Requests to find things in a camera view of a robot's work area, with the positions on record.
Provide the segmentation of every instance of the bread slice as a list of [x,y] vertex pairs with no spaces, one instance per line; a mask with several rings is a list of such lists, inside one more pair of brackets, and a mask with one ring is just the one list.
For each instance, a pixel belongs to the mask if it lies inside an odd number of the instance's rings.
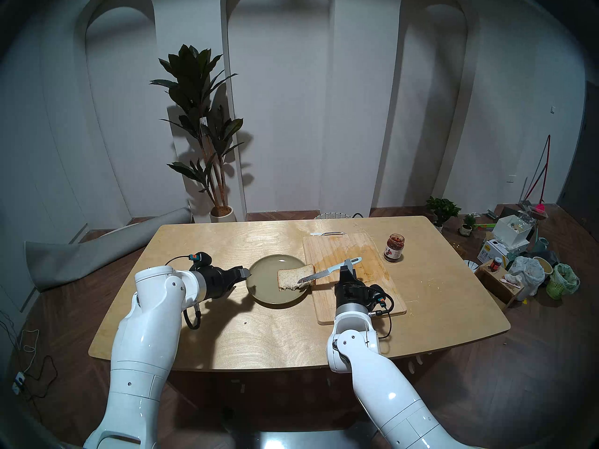
[[304,265],[298,269],[279,270],[277,272],[278,290],[299,290],[311,285],[312,281],[298,284],[298,280],[313,274],[314,266],[312,264]]

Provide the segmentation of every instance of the gray mat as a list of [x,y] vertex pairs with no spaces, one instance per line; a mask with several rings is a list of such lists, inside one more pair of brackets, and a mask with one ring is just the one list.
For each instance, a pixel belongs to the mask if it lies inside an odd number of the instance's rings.
[[80,244],[25,242],[29,276],[38,291],[78,280],[145,246],[162,225],[190,223],[189,208],[120,228]]

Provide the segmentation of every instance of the power strip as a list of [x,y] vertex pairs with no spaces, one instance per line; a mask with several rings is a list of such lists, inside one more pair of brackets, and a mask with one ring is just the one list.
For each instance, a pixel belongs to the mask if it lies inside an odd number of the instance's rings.
[[18,394],[23,389],[24,385],[25,385],[25,375],[23,375],[23,372],[19,372],[19,373],[17,373],[17,376],[14,377],[13,393],[15,393],[18,396]]

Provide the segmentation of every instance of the knife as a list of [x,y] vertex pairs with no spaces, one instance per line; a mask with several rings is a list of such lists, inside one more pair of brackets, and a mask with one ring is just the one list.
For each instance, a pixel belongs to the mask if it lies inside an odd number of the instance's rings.
[[[358,262],[362,262],[362,258],[354,257],[352,259],[352,266],[356,265]],[[345,264],[345,262],[341,262],[340,264],[334,265],[333,267],[329,267],[328,269],[324,269],[322,272],[318,272],[317,274],[310,275],[309,277],[300,278],[298,280],[298,284],[302,284],[307,281],[318,280],[319,278],[322,278],[322,277],[328,277],[335,270],[339,270],[341,268],[341,266],[344,264]]]

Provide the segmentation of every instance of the tall potted plant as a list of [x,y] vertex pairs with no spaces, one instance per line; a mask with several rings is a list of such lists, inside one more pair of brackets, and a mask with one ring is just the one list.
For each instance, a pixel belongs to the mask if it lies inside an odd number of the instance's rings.
[[461,211],[461,208],[457,207],[450,200],[433,198],[432,196],[427,199],[427,209],[435,214],[436,220],[432,224],[439,230],[439,233],[443,230],[443,224],[450,217],[458,217],[458,212]]
[[226,119],[221,105],[211,108],[210,94],[237,74],[217,81],[223,70],[211,79],[210,73],[222,56],[220,54],[211,59],[211,52],[210,49],[198,52],[193,46],[182,45],[179,54],[168,55],[168,61],[159,59],[160,64],[177,81],[160,79],[152,80],[150,84],[167,88],[170,98],[185,113],[179,116],[180,123],[161,120],[187,131],[198,140],[202,151],[202,157],[196,163],[190,160],[189,166],[182,162],[173,162],[168,166],[202,185],[199,192],[206,193],[213,204],[210,211],[212,222],[235,221],[233,209],[227,203],[224,163],[225,156],[241,144],[231,146],[233,134],[241,128],[243,119]]

